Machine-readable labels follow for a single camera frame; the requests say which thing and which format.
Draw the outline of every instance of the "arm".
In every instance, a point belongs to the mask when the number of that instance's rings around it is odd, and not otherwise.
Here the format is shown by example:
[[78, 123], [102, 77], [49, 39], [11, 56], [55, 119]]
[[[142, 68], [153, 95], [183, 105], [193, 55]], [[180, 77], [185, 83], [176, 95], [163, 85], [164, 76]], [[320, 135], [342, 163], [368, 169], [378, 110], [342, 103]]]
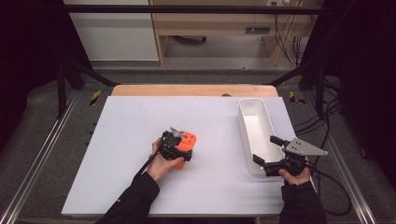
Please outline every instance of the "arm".
[[[150, 156], [156, 152], [159, 142], [160, 139], [152, 144]], [[167, 161], [161, 154], [157, 155], [148, 166], [148, 170], [133, 181], [131, 186], [121, 194], [105, 215], [96, 223], [144, 223], [152, 202], [160, 193], [158, 182], [182, 161], [183, 158]]]
[[96, 223], [144, 223], [159, 193], [160, 188], [154, 179], [143, 173]]
[[286, 170], [280, 170], [279, 174], [286, 180], [282, 187], [285, 205], [280, 213], [279, 223], [327, 223], [324, 208], [311, 184], [308, 168], [297, 176]]

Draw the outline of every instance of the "white table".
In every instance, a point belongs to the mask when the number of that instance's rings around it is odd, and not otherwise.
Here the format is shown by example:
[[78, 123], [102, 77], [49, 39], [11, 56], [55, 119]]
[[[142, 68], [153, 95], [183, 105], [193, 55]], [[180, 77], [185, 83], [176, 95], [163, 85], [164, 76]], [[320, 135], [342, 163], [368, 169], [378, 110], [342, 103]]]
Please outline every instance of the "white table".
[[[108, 97], [62, 214], [104, 214], [147, 160], [151, 143], [171, 126], [196, 134], [197, 142], [183, 170], [160, 183], [151, 217], [279, 214], [283, 180], [248, 172], [237, 123], [243, 98]], [[282, 98], [262, 99], [276, 135], [292, 139]]]

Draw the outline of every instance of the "wire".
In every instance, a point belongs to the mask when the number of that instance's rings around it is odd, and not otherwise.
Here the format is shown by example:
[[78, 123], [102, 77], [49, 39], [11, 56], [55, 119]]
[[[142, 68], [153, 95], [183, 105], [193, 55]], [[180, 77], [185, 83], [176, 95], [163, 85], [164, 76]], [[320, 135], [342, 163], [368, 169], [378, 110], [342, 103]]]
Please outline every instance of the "wire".
[[[327, 125], [327, 130], [326, 130], [326, 133], [325, 133], [325, 135], [324, 135], [323, 142], [322, 142], [322, 144], [320, 145], [320, 148], [322, 148], [322, 149], [324, 148], [324, 145], [325, 145], [325, 143], [326, 143], [326, 141], [327, 141], [327, 137], [329, 136], [329, 132], [330, 132], [330, 115], [327, 115], [327, 116], [326, 116], [326, 125]], [[315, 159], [315, 166], [318, 164], [319, 158], [320, 158], [320, 157], [317, 157], [317, 158]]]
[[142, 168], [140, 168], [140, 170], [136, 173], [136, 175], [134, 176], [134, 180], [132, 182], [134, 182], [139, 176], [142, 175], [142, 173], [146, 170], [146, 168], [148, 168], [149, 164], [154, 161], [155, 157], [160, 154], [159, 150], [157, 149], [154, 154], [152, 154], [148, 160], [145, 162], [145, 164], [142, 166]]
[[286, 48], [285, 48], [286, 39], [285, 41], [282, 40], [282, 36], [277, 28], [277, 14], [274, 14], [274, 17], [275, 17], [275, 40], [276, 43], [279, 45], [280, 49], [282, 50], [282, 52], [287, 56], [288, 53], [286, 52]]
[[294, 64], [294, 65], [296, 65], [296, 63], [293, 61], [293, 59], [290, 57], [290, 54], [289, 54], [289, 44], [288, 45], [286, 45], [286, 53], [287, 53], [287, 57], [288, 57], [288, 60], [289, 60], [289, 62], [291, 62], [292, 64]]
[[[340, 106], [339, 103], [337, 103], [336, 105], [332, 105], [332, 107], [328, 108], [328, 110], [327, 110], [326, 113], [324, 114], [324, 118], [328, 118], [330, 115], [332, 115], [334, 112], [336, 112], [336, 111], [339, 110], [340, 108], [341, 108], [341, 106]], [[299, 125], [308, 123], [308, 122], [310, 122], [312, 119], [310, 119], [309, 121], [306, 121], [306, 122], [304, 122], [304, 123], [297, 124], [297, 125], [295, 125], [294, 127], [297, 127], [297, 126], [299, 126]], [[315, 127], [313, 130], [309, 130], [310, 128], [314, 127], [317, 123], [319, 123], [319, 122], [321, 122], [321, 121], [322, 121], [322, 123], [319, 124], [319, 126]], [[321, 126], [324, 124], [324, 122], [325, 122], [325, 120], [323, 120], [323, 119], [317, 119], [315, 122], [311, 123], [311, 124], [308, 125], [307, 127], [304, 127], [304, 128], [302, 128], [302, 129], [297, 130], [297, 131], [294, 131], [294, 132], [295, 132], [296, 134], [310, 133], [310, 132], [314, 131], [315, 129], [321, 127]]]
[[[315, 167], [315, 169], [317, 169], [317, 166], [316, 166], [314, 163], [312, 163], [311, 161], [306, 161], [306, 162], [308, 162], [308, 163], [311, 164], [313, 167]], [[320, 173], [316, 172], [315, 170], [312, 170], [312, 171], [313, 171], [313, 173], [312, 173], [311, 176], [312, 176], [313, 178], [316, 178], [316, 179], [318, 180], [318, 183], [316, 184], [316, 186], [317, 186], [317, 189], [318, 189], [318, 191], [317, 191], [318, 197], [320, 198], [320, 193], [321, 193]]]
[[348, 213], [350, 212], [350, 210], [352, 209], [352, 201], [351, 201], [351, 199], [350, 199], [349, 193], [347, 192], [346, 188], [344, 188], [344, 186], [343, 186], [340, 182], [338, 182], [334, 177], [332, 177], [332, 176], [330, 176], [330, 175], [328, 175], [328, 174], [325, 174], [325, 173], [319, 171], [319, 170], [316, 168], [316, 166], [312, 166], [312, 165], [308, 165], [308, 164], [307, 164], [306, 167], [308, 167], [310, 170], [312, 170], [312, 171], [314, 171], [314, 172], [316, 172], [316, 173], [318, 173], [318, 174], [320, 174], [320, 175], [324, 175], [324, 176], [328, 177], [328, 178], [329, 178], [330, 180], [332, 180], [335, 184], [337, 184], [337, 185], [341, 188], [341, 190], [345, 193], [345, 195], [346, 195], [346, 199], [347, 199], [347, 201], [348, 201], [348, 205], [347, 205], [346, 211], [341, 212], [341, 213], [336, 213], [336, 212], [329, 211], [329, 210], [327, 210], [327, 209], [324, 209], [324, 210], [325, 210], [327, 213], [331, 214], [331, 215], [339, 216], [339, 217], [340, 217], [340, 216], [345, 216], [346, 214], [348, 214]]
[[[326, 111], [327, 111], [327, 112], [326, 112], [326, 114], [325, 114], [325, 117], [326, 117], [327, 131], [326, 131], [326, 134], [325, 134], [325, 136], [324, 136], [323, 142], [322, 142], [322, 144], [320, 145], [320, 148], [323, 148], [323, 147], [324, 147], [324, 144], [325, 144], [325, 142], [326, 142], [326, 140], [327, 140], [327, 137], [328, 137], [328, 135], [329, 135], [329, 131], [330, 131], [330, 121], [329, 121], [329, 117], [330, 117], [330, 115], [333, 114], [335, 111], [337, 111], [338, 109], [341, 108], [340, 103], [337, 103], [336, 105], [333, 105], [332, 107], [330, 107], [330, 104], [331, 104], [332, 102], [335, 102], [335, 101], [338, 101], [338, 98], [335, 98], [335, 99], [331, 100], [331, 101], [327, 104], [327, 107], [326, 107]], [[332, 111], [332, 108], [335, 107], [335, 106], [338, 106], [338, 107], [336, 108], [336, 110]]]
[[296, 67], [300, 65], [299, 60], [304, 56], [304, 52], [300, 52], [300, 46], [301, 46], [301, 41], [303, 38], [308, 34], [310, 30], [313, 28], [313, 24], [316, 21], [316, 18], [313, 15], [309, 15], [309, 19], [311, 22], [308, 24], [308, 26], [303, 30], [302, 34], [300, 36], [294, 36], [293, 41], [292, 41], [292, 49], [293, 49], [293, 55], [295, 57], [295, 65]]

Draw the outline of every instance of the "white tray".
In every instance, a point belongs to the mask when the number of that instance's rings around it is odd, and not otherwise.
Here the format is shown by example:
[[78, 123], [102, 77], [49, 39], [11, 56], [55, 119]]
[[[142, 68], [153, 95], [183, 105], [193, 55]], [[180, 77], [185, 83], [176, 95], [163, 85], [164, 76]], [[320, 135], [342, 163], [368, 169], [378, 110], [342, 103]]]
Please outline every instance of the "white tray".
[[270, 142], [274, 133], [271, 120], [262, 99], [239, 101], [239, 130], [242, 136], [247, 168], [253, 175], [265, 175], [264, 170], [253, 161], [253, 154], [265, 162], [280, 161], [284, 158], [281, 147]]

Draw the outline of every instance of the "handheld controller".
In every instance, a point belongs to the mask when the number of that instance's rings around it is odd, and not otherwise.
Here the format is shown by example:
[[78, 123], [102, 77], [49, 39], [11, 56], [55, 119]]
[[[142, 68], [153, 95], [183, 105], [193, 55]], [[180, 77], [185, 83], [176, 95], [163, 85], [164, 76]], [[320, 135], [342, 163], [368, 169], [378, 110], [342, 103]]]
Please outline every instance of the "handheld controller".
[[329, 154], [327, 151], [298, 138], [294, 138], [290, 142], [272, 135], [270, 141], [285, 148], [285, 159], [265, 162], [265, 159], [253, 154], [253, 161], [264, 169], [266, 176], [279, 176], [280, 169], [287, 170], [291, 175], [299, 175], [305, 168], [305, 156], [327, 156]]
[[[192, 133], [178, 131], [171, 127], [171, 132], [163, 132], [158, 151], [168, 160], [183, 157], [184, 161], [190, 161], [192, 157], [192, 147], [196, 141], [196, 136]], [[176, 170], [181, 170], [185, 162], [176, 166]]]

